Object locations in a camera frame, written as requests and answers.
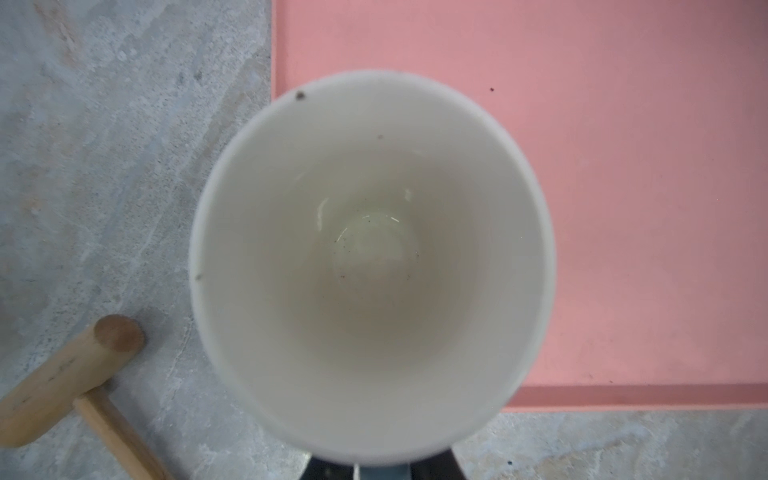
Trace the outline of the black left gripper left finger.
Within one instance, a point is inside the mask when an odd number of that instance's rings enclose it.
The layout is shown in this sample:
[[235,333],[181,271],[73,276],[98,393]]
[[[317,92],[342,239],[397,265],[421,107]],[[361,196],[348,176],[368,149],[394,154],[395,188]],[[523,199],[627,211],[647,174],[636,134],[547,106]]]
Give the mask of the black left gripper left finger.
[[311,457],[299,480],[353,480],[355,467]]

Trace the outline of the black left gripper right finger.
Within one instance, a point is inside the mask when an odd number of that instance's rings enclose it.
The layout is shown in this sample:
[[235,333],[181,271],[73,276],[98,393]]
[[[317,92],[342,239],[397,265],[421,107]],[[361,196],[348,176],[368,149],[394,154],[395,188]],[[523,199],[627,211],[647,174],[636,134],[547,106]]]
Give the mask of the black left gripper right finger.
[[452,449],[410,464],[412,480],[466,480]]

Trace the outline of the cream mug blue handle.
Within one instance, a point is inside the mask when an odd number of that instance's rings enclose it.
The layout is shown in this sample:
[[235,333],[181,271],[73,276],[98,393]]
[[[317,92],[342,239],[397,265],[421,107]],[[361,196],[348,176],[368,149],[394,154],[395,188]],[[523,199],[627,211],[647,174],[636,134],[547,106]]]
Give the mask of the cream mug blue handle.
[[233,137],[197,205],[193,315],[243,409],[321,459],[419,460],[531,370],[556,248],[522,151],[477,103],[397,71],[332,75]]

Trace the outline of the wooden mallet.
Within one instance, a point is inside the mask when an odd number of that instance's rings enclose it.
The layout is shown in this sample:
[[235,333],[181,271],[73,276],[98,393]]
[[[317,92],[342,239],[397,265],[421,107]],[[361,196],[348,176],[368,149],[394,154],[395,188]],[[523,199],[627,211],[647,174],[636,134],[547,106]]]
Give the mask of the wooden mallet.
[[171,479],[105,388],[145,342],[139,324],[124,315],[108,315],[90,325],[1,400],[1,446],[30,444],[74,410],[131,478]]

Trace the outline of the pink silicone tray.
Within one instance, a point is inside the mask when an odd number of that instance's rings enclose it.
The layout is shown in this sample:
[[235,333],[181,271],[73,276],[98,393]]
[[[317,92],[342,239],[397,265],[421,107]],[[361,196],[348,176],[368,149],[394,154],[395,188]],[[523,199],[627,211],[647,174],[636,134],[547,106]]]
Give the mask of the pink silicone tray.
[[558,280],[513,411],[767,404],[763,1],[276,1],[272,91],[437,79],[517,140]]

